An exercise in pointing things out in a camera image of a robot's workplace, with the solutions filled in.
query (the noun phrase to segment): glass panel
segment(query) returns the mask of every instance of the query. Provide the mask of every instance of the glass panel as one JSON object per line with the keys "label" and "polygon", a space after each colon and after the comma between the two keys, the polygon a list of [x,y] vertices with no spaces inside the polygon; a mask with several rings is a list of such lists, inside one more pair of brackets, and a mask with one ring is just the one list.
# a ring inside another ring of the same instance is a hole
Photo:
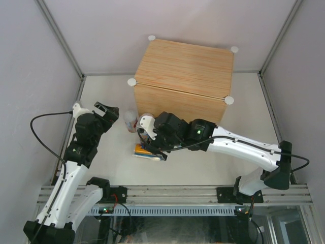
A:
{"label": "glass panel", "polygon": [[111,243],[264,243],[308,244],[296,207],[255,207],[259,229],[236,216],[86,217],[74,244]]}

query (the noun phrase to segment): white corner cap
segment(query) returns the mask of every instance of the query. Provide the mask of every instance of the white corner cap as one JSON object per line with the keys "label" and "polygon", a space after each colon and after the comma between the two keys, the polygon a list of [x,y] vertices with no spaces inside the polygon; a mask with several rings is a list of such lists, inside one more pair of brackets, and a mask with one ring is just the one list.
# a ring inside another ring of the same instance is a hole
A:
{"label": "white corner cap", "polygon": [[149,39],[149,41],[153,41],[154,39],[156,39],[156,36],[150,35],[150,36],[148,36],[148,39]]}
{"label": "white corner cap", "polygon": [[83,108],[81,102],[76,102],[72,107],[73,118],[78,118],[79,116],[91,113],[89,109]]}
{"label": "white corner cap", "polygon": [[231,96],[227,96],[224,98],[224,102],[227,103],[228,105],[232,105],[234,103],[235,99]]}
{"label": "white corner cap", "polygon": [[140,126],[148,133],[152,140],[156,139],[156,133],[153,132],[154,129],[154,117],[149,115],[142,115],[140,117]]}
{"label": "white corner cap", "polygon": [[129,86],[135,86],[137,84],[137,81],[135,80],[135,78],[131,78],[131,79],[127,80],[127,84]]}
{"label": "white corner cap", "polygon": [[239,51],[239,48],[236,47],[236,46],[233,46],[230,48],[230,51],[233,52],[233,53],[237,53]]}

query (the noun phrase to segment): black mounting bracket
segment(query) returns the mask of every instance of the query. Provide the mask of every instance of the black mounting bracket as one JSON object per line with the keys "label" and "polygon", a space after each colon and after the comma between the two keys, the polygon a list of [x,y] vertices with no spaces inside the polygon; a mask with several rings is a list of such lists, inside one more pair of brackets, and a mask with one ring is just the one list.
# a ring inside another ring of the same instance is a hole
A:
{"label": "black mounting bracket", "polygon": [[[115,197],[112,196],[114,194],[117,197],[118,203],[126,203],[126,199],[127,199],[127,188],[126,187],[122,187],[122,186],[111,187],[110,198],[108,200],[109,202],[115,202]],[[102,199],[101,201],[99,201],[99,203],[105,203],[108,201],[106,199]]]}
{"label": "black mounting bracket", "polygon": [[[217,187],[217,197],[218,203],[236,203],[243,205],[244,203],[251,203],[252,196],[247,196],[238,193],[237,196],[234,195],[234,187]],[[263,203],[262,191],[258,191],[254,196],[254,203]]]}

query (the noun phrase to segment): black cable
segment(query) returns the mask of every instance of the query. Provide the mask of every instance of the black cable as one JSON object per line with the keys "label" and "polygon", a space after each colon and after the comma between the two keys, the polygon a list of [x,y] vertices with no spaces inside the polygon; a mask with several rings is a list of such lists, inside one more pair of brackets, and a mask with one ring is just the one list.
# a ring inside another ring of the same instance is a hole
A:
{"label": "black cable", "polygon": [[118,235],[123,235],[121,232],[118,232],[117,230],[114,230],[113,228],[111,227],[108,227],[112,232],[114,232],[115,234],[118,234]]}
{"label": "black cable", "polygon": [[[140,134],[140,131],[138,130],[138,135],[140,137],[140,140],[150,149],[150,148],[153,148],[155,150],[158,150],[158,151],[178,151],[178,150],[182,150],[182,149],[186,149],[186,148],[189,148],[189,147],[192,147],[192,146],[197,146],[197,145],[200,145],[202,143],[205,143],[205,142],[209,142],[209,141],[213,141],[214,139],[229,139],[229,140],[232,140],[232,141],[235,141],[235,138],[234,137],[230,137],[230,136],[212,136],[208,139],[205,139],[205,140],[202,140],[202,141],[199,141],[199,142],[196,142],[196,143],[193,143],[193,144],[190,144],[190,145],[186,145],[186,146],[181,146],[181,147],[178,147],[178,148],[172,148],[172,149],[159,149],[159,148],[156,148],[156,147],[153,147],[153,146],[150,146],[141,136]],[[243,143],[243,144],[246,144],[246,145],[249,145],[249,146],[252,146],[252,147],[255,147],[257,149],[260,149],[260,150],[263,150],[263,151],[266,151],[268,153],[274,153],[274,154],[279,154],[279,155],[284,155],[284,156],[288,156],[288,157],[292,157],[292,158],[297,158],[297,159],[302,159],[302,160],[305,160],[306,163],[296,169],[293,169],[291,170],[291,173],[297,171],[297,170],[300,170],[300,169],[303,169],[305,168],[309,163],[309,159],[308,158],[305,158],[305,157],[302,157],[302,156],[298,156],[298,155],[294,155],[294,154],[287,154],[285,152],[279,152],[279,151],[275,151],[275,152],[272,152],[271,150],[269,149],[265,149],[261,146],[257,146],[257,145],[254,145],[250,142],[247,142],[247,141],[243,141],[243,140],[236,140],[235,142],[240,142],[240,143]]]}
{"label": "black cable", "polygon": [[66,163],[65,161],[58,155],[56,154],[54,151],[52,151],[47,145],[44,144],[43,141],[41,141],[41,139],[38,137],[38,135],[36,134],[34,128],[33,128],[33,123],[34,123],[34,120],[37,119],[37,118],[40,118],[40,117],[44,117],[44,116],[50,116],[50,115],[60,115],[60,114],[72,114],[72,111],[69,111],[69,112],[62,112],[62,113],[46,113],[46,114],[41,114],[41,115],[38,115],[36,117],[34,117],[31,121],[30,121],[30,129],[31,129],[31,132],[34,134],[34,136],[36,137],[36,139],[39,141],[39,143],[44,147],[46,148],[50,153],[52,153],[54,156],[56,156],[63,164],[63,179],[66,178],[66,174],[67,174],[67,166],[66,166]]}
{"label": "black cable", "polygon": [[249,216],[250,216],[250,212],[252,211],[253,207],[254,207],[254,201],[255,201],[255,197],[253,196],[252,198],[252,203],[250,204],[250,207],[249,207],[249,211],[248,211],[248,222],[249,222]]}
{"label": "black cable", "polygon": [[53,206],[53,204],[54,204],[54,202],[55,202],[55,200],[56,200],[56,198],[57,198],[57,196],[58,196],[58,194],[59,194],[59,192],[60,192],[60,190],[61,190],[61,188],[62,188],[62,185],[63,185],[63,183],[64,183],[64,179],[66,178],[66,174],[67,174],[67,166],[66,166],[66,163],[65,163],[65,161],[58,155],[58,154],[56,154],[54,151],[52,151],[47,145],[45,145],[44,144],[44,142],[43,141],[41,141],[41,139],[38,137],[38,135],[36,134],[36,132],[35,132],[35,130],[34,130],[34,128],[33,128],[33,123],[34,123],[34,120],[35,119],[37,119],[37,118],[40,118],[40,117],[44,117],[44,116],[50,116],[50,115],[59,115],[59,114],[72,114],[72,111],[69,111],[69,112],[62,112],[62,113],[46,113],[46,114],[41,114],[41,115],[38,115],[38,116],[36,116],[36,117],[34,117],[31,121],[30,121],[30,129],[31,129],[31,132],[33,133],[33,135],[35,136],[35,138],[38,140],[38,142],[44,147],[44,148],[46,148],[50,153],[52,153],[54,156],[56,156],[61,162],[62,162],[62,165],[63,165],[63,180],[61,181],[61,183],[60,183],[60,185],[59,185],[59,188],[57,189],[57,192],[55,193],[55,196],[54,196],[54,198],[53,198],[53,200],[52,200],[52,202],[51,202],[51,204],[49,205],[49,208],[48,208],[48,210],[47,210],[47,215],[45,215],[44,216],[44,218],[43,218],[43,221],[41,222],[41,225],[39,226],[39,228],[37,229],[37,231],[36,231],[36,233],[35,233],[35,235],[34,235],[34,237],[32,238],[32,240],[31,240],[31,242],[30,242],[30,244],[33,244],[33,242],[36,240],[36,238],[37,238],[37,236],[38,236],[38,234],[40,233],[40,231],[41,231],[41,229],[42,229],[42,227],[43,227],[43,225],[44,225],[44,223],[45,223],[45,221],[46,221],[46,219],[47,219],[47,217],[48,217],[48,214],[51,212],[51,209],[52,209],[52,206]]}
{"label": "black cable", "polygon": [[[249,210],[248,210],[248,219],[247,219],[247,231],[248,231],[248,236],[249,236],[249,228],[248,228],[248,227],[249,227],[249,221],[250,221],[250,213],[251,213],[251,211],[252,211],[252,209],[253,209],[253,207],[254,207],[254,201],[255,201],[255,196],[252,197],[252,202],[251,202],[250,207],[249,207]],[[258,239],[258,233],[257,233],[257,235],[256,235],[256,239],[255,239],[254,243],[257,242],[257,239]]]}
{"label": "black cable", "polygon": [[[95,218],[96,218],[97,220],[101,220],[101,216],[102,216],[103,214],[105,214],[105,212],[102,212],[98,217],[95,217]],[[112,218],[112,217],[113,217],[113,213],[112,213],[112,215],[107,219],[107,221],[108,221],[108,220],[111,221],[111,218]],[[109,230],[112,230],[112,232],[116,233],[116,236],[119,235],[119,234],[121,234],[120,232],[114,230],[114,229],[111,228],[111,227],[108,227],[108,229],[109,229]],[[109,231],[107,232],[107,234],[105,235],[105,237],[100,238],[100,239],[94,239],[94,240],[105,240],[105,239],[108,237],[108,235],[109,235]]]}
{"label": "black cable", "polygon": [[255,228],[255,231],[256,231],[256,237],[255,237],[254,244],[257,243],[257,241],[258,241],[258,234],[259,234],[259,232],[258,232],[258,230],[256,228]]}
{"label": "black cable", "polygon": [[123,207],[126,209],[128,215],[130,216],[130,234],[131,234],[131,231],[132,231],[132,218],[131,218],[131,212],[130,212],[130,210],[127,208],[127,206],[125,206],[123,203],[119,203],[119,202],[118,202],[118,204],[120,204],[121,206],[123,206]]}
{"label": "black cable", "polygon": [[258,229],[258,231],[261,235],[261,238],[262,238],[262,244],[264,244],[264,237],[263,237],[263,233],[262,233],[261,229],[259,228],[259,226],[257,225],[257,223],[254,220],[250,220],[250,221],[253,223],[253,225],[256,227],[256,229]]}

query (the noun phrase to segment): gray cable channel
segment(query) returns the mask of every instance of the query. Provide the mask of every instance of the gray cable channel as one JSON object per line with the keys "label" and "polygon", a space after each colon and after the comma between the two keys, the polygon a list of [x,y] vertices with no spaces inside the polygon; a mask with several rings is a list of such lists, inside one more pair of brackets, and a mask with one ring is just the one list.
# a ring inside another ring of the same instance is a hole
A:
{"label": "gray cable channel", "polygon": [[[104,207],[94,206],[88,212],[88,216],[99,216],[100,209]],[[234,206],[128,206],[131,216],[234,216]],[[102,216],[128,216],[124,207],[117,206],[113,214],[103,214]]]}

